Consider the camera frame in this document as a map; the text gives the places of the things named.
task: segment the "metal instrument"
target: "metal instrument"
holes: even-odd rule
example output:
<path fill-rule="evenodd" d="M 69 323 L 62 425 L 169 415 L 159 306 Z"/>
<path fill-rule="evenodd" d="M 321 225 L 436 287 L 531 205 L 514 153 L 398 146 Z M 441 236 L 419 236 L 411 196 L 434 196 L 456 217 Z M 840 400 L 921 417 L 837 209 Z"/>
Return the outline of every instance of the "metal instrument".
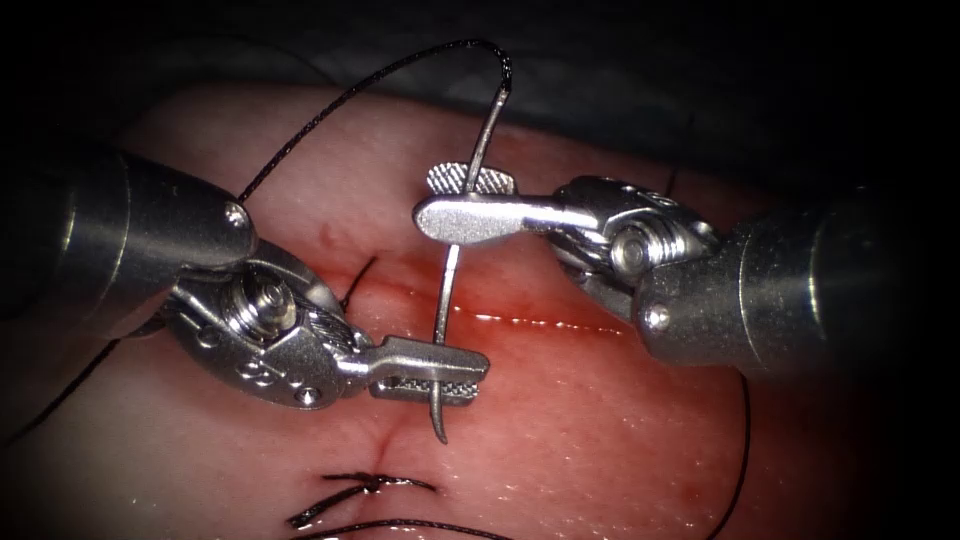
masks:
<path fill-rule="evenodd" d="M 720 238 L 651 190 L 582 176 L 550 196 L 435 196 L 414 210 L 440 242 L 519 232 L 550 242 L 566 274 L 637 328 L 651 355 L 748 377 L 882 372 L 908 304 L 903 220 L 881 199 L 784 209 Z"/>

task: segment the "black suture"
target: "black suture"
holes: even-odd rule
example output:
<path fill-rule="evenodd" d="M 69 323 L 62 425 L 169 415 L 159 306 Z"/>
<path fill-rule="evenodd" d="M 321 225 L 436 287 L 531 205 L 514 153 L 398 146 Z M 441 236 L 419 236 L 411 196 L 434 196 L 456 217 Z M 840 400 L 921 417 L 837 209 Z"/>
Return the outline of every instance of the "black suture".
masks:
<path fill-rule="evenodd" d="M 430 491 L 436 492 L 437 488 L 433 484 L 428 484 L 423 480 L 417 480 L 415 478 L 405 478 L 402 476 L 388 476 L 386 474 L 370 474 L 365 472 L 355 472 L 355 473 L 345 473 L 345 474 L 325 474 L 323 475 L 324 480 L 357 480 L 368 485 L 376 485 L 377 489 L 381 484 L 400 484 L 400 485 L 414 485 L 417 487 L 422 487 L 424 489 L 429 489 Z"/>
<path fill-rule="evenodd" d="M 83 382 L 93 374 L 93 371 L 97 369 L 97 366 L 99 366 L 100 363 L 107 358 L 107 356 L 110 356 L 110 353 L 113 352 L 113 349 L 116 348 L 118 343 L 120 343 L 119 338 L 111 340 L 109 343 L 107 343 L 106 346 L 101 349 L 96 356 L 93 357 L 93 360 L 91 360 L 90 363 L 83 368 L 83 371 L 81 371 L 72 381 L 70 381 L 70 384 L 68 384 L 66 388 L 64 388 L 60 394 L 57 395 L 57 397 L 53 398 L 53 401 L 51 401 L 42 411 L 40 411 L 40 414 L 34 417 L 33 420 L 30 420 L 24 424 L 24 426 L 18 429 L 13 435 L 7 437 L 7 439 L 3 442 L 3 447 L 8 448 L 13 443 L 17 442 L 23 437 L 26 437 L 34 429 L 40 427 L 40 424 L 49 418 L 50 415 L 60 407 L 60 405 L 63 405 L 63 402 L 66 401 L 67 398 L 70 397 L 70 395 L 73 394 L 77 388 L 79 388 L 80 385 L 83 384 Z"/>
<path fill-rule="evenodd" d="M 347 525 L 346 527 L 340 527 L 338 529 L 329 529 L 303 536 L 294 536 L 290 538 L 290 540 L 319 540 L 323 538 L 330 538 L 331 536 L 338 534 L 362 531 L 364 529 L 373 529 L 376 527 L 425 527 L 429 529 L 441 529 L 444 531 L 458 532 L 469 536 L 476 536 L 477 538 L 487 538 L 488 540 L 512 540 L 509 536 L 502 536 L 487 531 L 481 531 L 479 529 L 471 529 L 470 527 L 461 527 L 459 525 L 451 525 L 449 523 L 441 523 L 438 521 L 425 521 L 421 519 L 381 519 L 378 521 L 365 521 L 363 523 L 355 523 L 353 525 Z"/>
<path fill-rule="evenodd" d="M 437 488 L 431 484 L 423 482 L 421 480 L 416 480 L 414 478 L 402 478 L 399 476 L 387 476 L 385 474 L 369 474 L 365 472 L 355 472 L 355 473 L 344 473 L 344 474 L 327 474 L 323 476 L 324 480 L 355 480 L 360 482 L 359 486 L 349 487 L 347 489 L 338 491 L 333 495 L 321 500 L 320 502 L 314 504 L 310 508 L 307 508 L 303 512 L 292 516 L 287 519 L 287 523 L 295 528 L 299 529 L 304 525 L 310 523 L 310 520 L 319 516 L 320 514 L 326 512 L 334 505 L 340 504 L 343 501 L 353 497 L 354 495 L 359 495 L 361 493 L 377 493 L 380 491 L 380 486 L 386 485 L 412 485 L 416 487 L 421 487 L 429 489 L 436 493 Z"/>
<path fill-rule="evenodd" d="M 287 155 L 290 154 L 290 152 L 292 152 L 298 144 L 300 144 L 300 141 L 303 140 L 303 138 L 306 137 L 311 131 L 313 131 L 314 128 L 316 128 L 324 118 L 340 108 L 341 105 L 349 101 L 351 98 L 365 90 L 368 86 L 380 81 L 398 69 L 406 67 L 418 60 L 429 58 L 453 49 L 470 49 L 473 47 L 487 49 L 497 56 L 497 58 L 500 60 L 500 86 L 497 88 L 497 92 L 502 89 L 510 90 L 513 80 L 513 66 L 511 64 L 510 57 L 500 47 L 489 41 L 482 39 L 461 39 L 414 53 L 406 58 L 390 64 L 389 66 L 377 71 L 373 75 L 370 75 L 369 77 L 348 88 L 343 94 L 340 95 L 340 97 L 333 100 L 333 102 L 327 105 L 327 107 L 320 111 L 319 114 L 311 118 L 309 122 L 300 128 L 300 131 L 294 134 L 294 136 L 291 137 L 290 140 L 287 141 L 287 143 L 284 144 L 283 147 L 278 150 L 272 158 L 270 158 L 270 161 L 263 166 L 250 184 L 243 190 L 243 192 L 240 193 L 240 195 L 237 196 L 237 199 L 240 202 L 244 202 L 250 197 L 250 195 L 253 195 L 253 192 L 256 191 L 256 189 L 260 187 L 260 184 L 266 180 L 267 176 L 273 172 L 273 169 L 275 169 L 277 165 L 279 165 L 280 162 L 283 161 L 283 159 L 287 157 Z"/>
<path fill-rule="evenodd" d="M 683 140 L 686 142 L 686 139 L 690 136 L 690 132 L 693 129 L 693 122 L 697 118 L 696 113 L 690 113 L 690 116 L 687 117 L 687 125 L 683 127 Z M 677 184 L 677 175 L 680 173 L 680 164 L 677 163 L 673 166 L 673 169 L 670 170 L 670 176 L 667 178 L 667 187 L 663 190 L 663 196 L 669 197 L 673 193 L 673 188 Z"/>
<path fill-rule="evenodd" d="M 360 269 L 357 277 L 353 278 L 353 283 L 350 284 L 347 292 L 343 295 L 343 300 L 340 301 L 340 309 L 342 309 L 344 313 L 347 312 L 347 306 L 350 305 L 350 297 L 352 297 L 354 291 L 357 290 L 357 284 L 360 283 L 360 279 L 363 278 L 364 274 L 367 273 L 367 270 L 370 270 L 370 267 L 373 266 L 373 263 L 375 262 L 377 262 L 376 255 L 370 257 L 370 260 L 367 261 L 367 264 L 363 265 L 363 268 Z"/>
<path fill-rule="evenodd" d="M 287 523 L 291 527 L 295 529 L 299 529 L 300 527 L 303 527 L 304 525 L 310 523 L 310 520 L 312 520 L 313 518 L 329 510 L 331 507 L 342 503 L 343 501 L 349 499 L 350 497 L 353 497 L 354 495 L 359 495 L 366 491 L 367 491 L 367 487 L 365 485 L 353 486 L 353 487 L 349 487 L 347 489 L 338 491 L 333 495 L 318 501 L 316 504 L 314 504 L 310 508 L 307 508 L 303 512 L 300 512 L 295 516 L 291 516 L 287 518 Z"/>
<path fill-rule="evenodd" d="M 750 386 L 747 378 L 740 374 L 740 387 L 743 390 L 743 459 L 740 461 L 740 474 L 737 476 L 737 485 L 733 488 L 733 497 L 730 498 L 730 504 L 723 517 L 717 522 L 717 526 L 707 535 L 707 540 L 713 540 L 720 534 L 720 531 L 727 525 L 730 516 L 733 515 L 733 509 L 740 501 L 740 492 L 743 491 L 743 482 L 747 477 L 747 462 L 750 461 Z"/>

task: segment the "metal shaft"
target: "metal shaft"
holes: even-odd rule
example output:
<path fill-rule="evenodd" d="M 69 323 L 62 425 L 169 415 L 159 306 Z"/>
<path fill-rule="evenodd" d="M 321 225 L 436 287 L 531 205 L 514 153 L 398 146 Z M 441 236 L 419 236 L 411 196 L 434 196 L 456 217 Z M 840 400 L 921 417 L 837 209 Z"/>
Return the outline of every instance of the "metal shaft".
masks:
<path fill-rule="evenodd" d="M 736 227 L 714 257 L 655 268 L 633 306 L 648 350 L 667 364 L 758 378 L 891 367 L 912 319 L 905 272 L 915 241 L 892 208 L 781 212 Z"/>

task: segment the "screw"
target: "screw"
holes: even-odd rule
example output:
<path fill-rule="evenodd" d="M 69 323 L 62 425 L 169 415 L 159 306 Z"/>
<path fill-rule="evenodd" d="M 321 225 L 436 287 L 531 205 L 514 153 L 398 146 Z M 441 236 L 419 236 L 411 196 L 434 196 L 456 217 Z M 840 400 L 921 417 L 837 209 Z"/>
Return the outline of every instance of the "screw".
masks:
<path fill-rule="evenodd" d="M 227 218 L 227 223 L 237 229 L 247 226 L 247 212 L 237 203 L 228 202 L 224 215 Z"/>
<path fill-rule="evenodd" d="M 276 284 L 270 283 L 263 287 L 263 298 L 273 307 L 283 305 L 283 291 Z"/>
<path fill-rule="evenodd" d="M 200 345 L 212 349 L 220 344 L 220 331 L 213 326 L 204 326 L 197 332 L 197 341 Z"/>
<path fill-rule="evenodd" d="M 663 304 L 654 304 L 647 308 L 643 322 L 653 332 L 663 332 L 670 326 L 670 310 Z"/>
<path fill-rule="evenodd" d="M 636 279 L 649 268 L 647 246 L 649 241 L 642 232 L 627 227 L 617 233 L 610 246 L 610 262 L 618 276 Z"/>
<path fill-rule="evenodd" d="M 320 399 L 320 391 L 312 386 L 308 386 L 306 388 L 297 390 L 297 393 L 294 394 L 293 397 L 295 397 L 300 403 L 303 403 L 309 407 L 310 405 L 316 403 L 318 399 Z"/>

